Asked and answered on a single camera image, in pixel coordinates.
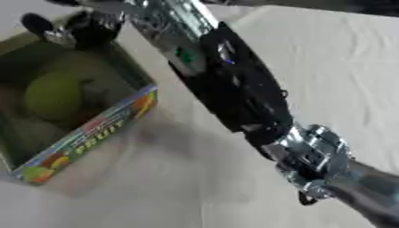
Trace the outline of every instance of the cardboard box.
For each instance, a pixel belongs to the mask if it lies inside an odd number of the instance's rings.
[[[151,78],[118,44],[79,52],[22,34],[0,43],[0,75],[1,158],[10,174],[26,183],[44,183],[128,121],[136,121],[157,100]],[[29,108],[27,91],[43,77],[79,82],[76,113],[49,120]],[[39,91],[49,89],[41,86]],[[33,103],[57,97],[40,95]],[[69,109],[62,107],[69,100],[64,94],[60,107]],[[47,113],[60,110],[54,107],[47,107]]]

